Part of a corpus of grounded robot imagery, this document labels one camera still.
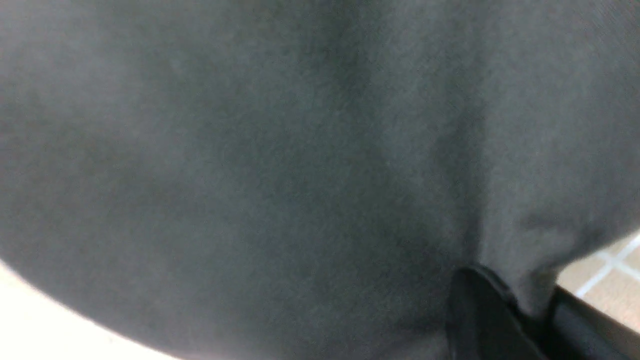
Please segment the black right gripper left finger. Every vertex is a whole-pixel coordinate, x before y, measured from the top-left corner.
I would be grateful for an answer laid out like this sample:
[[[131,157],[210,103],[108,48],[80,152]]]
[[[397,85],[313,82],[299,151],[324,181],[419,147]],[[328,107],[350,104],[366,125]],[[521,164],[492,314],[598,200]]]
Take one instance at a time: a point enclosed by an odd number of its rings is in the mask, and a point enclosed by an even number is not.
[[[484,268],[461,268],[446,302],[451,360],[545,360],[512,310],[510,293]]]

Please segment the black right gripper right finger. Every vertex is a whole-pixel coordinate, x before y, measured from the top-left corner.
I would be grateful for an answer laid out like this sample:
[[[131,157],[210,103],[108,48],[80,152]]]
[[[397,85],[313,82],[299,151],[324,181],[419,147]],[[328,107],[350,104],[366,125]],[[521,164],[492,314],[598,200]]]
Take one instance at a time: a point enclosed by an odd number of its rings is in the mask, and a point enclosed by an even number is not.
[[[562,287],[556,287],[542,331],[549,360],[638,360],[640,335]]]

